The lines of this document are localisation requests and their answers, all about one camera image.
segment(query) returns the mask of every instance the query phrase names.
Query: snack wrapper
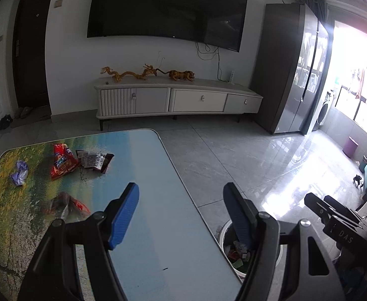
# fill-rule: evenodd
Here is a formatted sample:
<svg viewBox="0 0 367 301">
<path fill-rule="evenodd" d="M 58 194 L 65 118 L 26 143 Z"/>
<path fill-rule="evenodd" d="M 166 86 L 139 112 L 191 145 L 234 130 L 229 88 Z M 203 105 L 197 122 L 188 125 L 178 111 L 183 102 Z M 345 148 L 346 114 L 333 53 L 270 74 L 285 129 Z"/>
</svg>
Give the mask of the snack wrapper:
<svg viewBox="0 0 367 301">
<path fill-rule="evenodd" d="M 67 144 L 54 144 L 54 164 L 51 169 L 51 178 L 53 180 L 72 172 L 78 165 L 78 160 L 74 158 L 74 154 Z"/>
<path fill-rule="evenodd" d="M 90 215 L 90 210 L 82 202 L 63 191 L 49 201 L 44 212 L 55 213 L 56 218 L 65 222 L 80 221 Z"/>
<path fill-rule="evenodd" d="M 27 163 L 24 161 L 17 161 L 16 162 L 16 169 L 17 172 L 10 175 L 10 178 L 13 182 L 13 184 L 17 187 L 24 185 L 24 182 L 27 178 L 27 175 L 29 173 L 29 167 L 27 166 Z"/>
<path fill-rule="evenodd" d="M 98 170 L 101 173 L 106 172 L 108 164 L 114 157 L 114 154 L 90 153 L 85 150 L 77 150 L 76 155 L 85 169 Z"/>
</svg>

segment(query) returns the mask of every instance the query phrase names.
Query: double-door refrigerator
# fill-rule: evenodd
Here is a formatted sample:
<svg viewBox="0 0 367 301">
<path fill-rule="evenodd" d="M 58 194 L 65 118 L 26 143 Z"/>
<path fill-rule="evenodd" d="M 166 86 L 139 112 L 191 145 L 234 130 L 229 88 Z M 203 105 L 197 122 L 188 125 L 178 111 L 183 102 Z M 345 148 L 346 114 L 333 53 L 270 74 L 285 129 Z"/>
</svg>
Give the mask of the double-door refrigerator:
<svg viewBox="0 0 367 301">
<path fill-rule="evenodd" d="M 327 45 L 327 31 L 306 5 L 266 5 L 250 85 L 263 96 L 256 115 L 261 127 L 270 133 L 308 130 Z"/>
</svg>

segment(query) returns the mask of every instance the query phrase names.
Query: window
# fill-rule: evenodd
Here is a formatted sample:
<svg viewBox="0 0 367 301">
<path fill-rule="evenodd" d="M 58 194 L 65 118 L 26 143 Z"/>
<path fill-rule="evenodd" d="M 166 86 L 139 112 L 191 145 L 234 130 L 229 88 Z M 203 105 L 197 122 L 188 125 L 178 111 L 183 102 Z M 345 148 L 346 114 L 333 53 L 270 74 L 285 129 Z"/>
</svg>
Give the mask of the window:
<svg viewBox="0 0 367 301">
<path fill-rule="evenodd" d="M 367 133 L 367 34 L 335 23 L 327 80 L 337 92 L 335 107 Z"/>
</svg>

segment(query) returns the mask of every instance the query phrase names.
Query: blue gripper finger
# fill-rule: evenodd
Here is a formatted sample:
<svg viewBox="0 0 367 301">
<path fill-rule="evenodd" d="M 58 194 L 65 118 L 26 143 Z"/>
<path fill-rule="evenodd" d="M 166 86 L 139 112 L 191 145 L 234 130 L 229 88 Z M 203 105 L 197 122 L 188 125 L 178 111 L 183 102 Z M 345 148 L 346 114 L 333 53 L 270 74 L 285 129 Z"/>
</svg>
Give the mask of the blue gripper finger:
<svg viewBox="0 0 367 301">
<path fill-rule="evenodd" d="M 137 203 L 139 202 L 139 186 L 136 183 L 132 183 L 130 185 L 130 190 L 122 201 L 122 205 L 111 222 L 111 234 L 108 239 L 110 250 L 114 250 L 114 248 L 124 239 L 128 225 L 131 222 L 133 213 L 135 212 Z"/>
</svg>

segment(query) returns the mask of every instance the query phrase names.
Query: wall-mounted tv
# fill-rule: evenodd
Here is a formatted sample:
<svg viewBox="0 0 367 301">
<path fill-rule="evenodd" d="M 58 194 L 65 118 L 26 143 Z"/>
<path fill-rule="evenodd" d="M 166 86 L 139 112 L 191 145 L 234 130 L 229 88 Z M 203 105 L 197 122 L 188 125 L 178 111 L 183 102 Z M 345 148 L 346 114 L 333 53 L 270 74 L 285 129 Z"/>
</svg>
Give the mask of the wall-mounted tv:
<svg viewBox="0 0 367 301">
<path fill-rule="evenodd" d="M 87 37 L 163 36 L 239 51 L 247 0 L 92 0 Z"/>
</svg>

